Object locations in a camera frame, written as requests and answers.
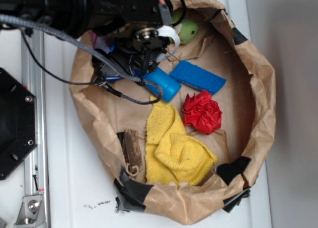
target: crumpled red paper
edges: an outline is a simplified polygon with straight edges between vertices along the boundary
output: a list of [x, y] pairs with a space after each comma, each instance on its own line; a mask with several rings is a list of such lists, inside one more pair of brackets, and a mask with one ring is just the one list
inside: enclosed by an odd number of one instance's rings
[[194, 94], [193, 97], [188, 94], [183, 105], [183, 113], [185, 126], [192, 125], [206, 135], [221, 127], [222, 111], [207, 90], [198, 95]]

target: blue foam block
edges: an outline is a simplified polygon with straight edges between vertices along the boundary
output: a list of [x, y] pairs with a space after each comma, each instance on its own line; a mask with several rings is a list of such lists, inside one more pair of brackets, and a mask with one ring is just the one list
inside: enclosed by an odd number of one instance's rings
[[193, 89], [217, 93], [226, 80], [186, 61], [180, 61], [170, 76]]

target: black hexagonal plate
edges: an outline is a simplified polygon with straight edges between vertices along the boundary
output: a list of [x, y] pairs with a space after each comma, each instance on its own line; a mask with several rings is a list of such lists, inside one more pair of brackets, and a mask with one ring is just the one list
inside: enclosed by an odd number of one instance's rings
[[35, 96], [0, 68], [0, 180], [36, 147]]

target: brown paper bag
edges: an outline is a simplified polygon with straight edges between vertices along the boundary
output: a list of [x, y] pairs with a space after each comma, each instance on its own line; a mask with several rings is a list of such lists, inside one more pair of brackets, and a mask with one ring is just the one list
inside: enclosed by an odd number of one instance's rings
[[[179, 0], [171, 0], [174, 8]], [[168, 185], [147, 183], [145, 179], [145, 126], [151, 105], [137, 105], [118, 98], [98, 86], [70, 86], [79, 119], [118, 192], [119, 207], [169, 217], [182, 224], [198, 222], [223, 208], [233, 197], [251, 187], [274, 141], [275, 73], [265, 57], [236, 28], [216, 0], [185, 0], [188, 17], [200, 25], [194, 40], [182, 45], [176, 55], [161, 63], [169, 73], [179, 60], [192, 63], [227, 80], [213, 100], [223, 112], [222, 127], [206, 136], [186, 127], [187, 133], [204, 142], [219, 161], [200, 186], [181, 182]], [[81, 39], [92, 45], [89, 33]], [[93, 75], [91, 55], [78, 50], [72, 81], [88, 81]], [[132, 81], [113, 84], [118, 91], [138, 100], [148, 100], [150, 92]], [[172, 100], [182, 108], [189, 93], [182, 86]], [[117, 133], [138, 131], [143, 165], [129, 176]]]

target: yellow cloth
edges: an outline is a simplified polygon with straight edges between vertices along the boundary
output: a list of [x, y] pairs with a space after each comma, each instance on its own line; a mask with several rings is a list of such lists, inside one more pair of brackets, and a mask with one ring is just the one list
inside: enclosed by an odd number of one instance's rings
[[189, 181], [198, 185], [218, 157], [199, 140], [186, 135], [177, 109], [160, 101], [147, 119], [146, 178], [165, 185]]

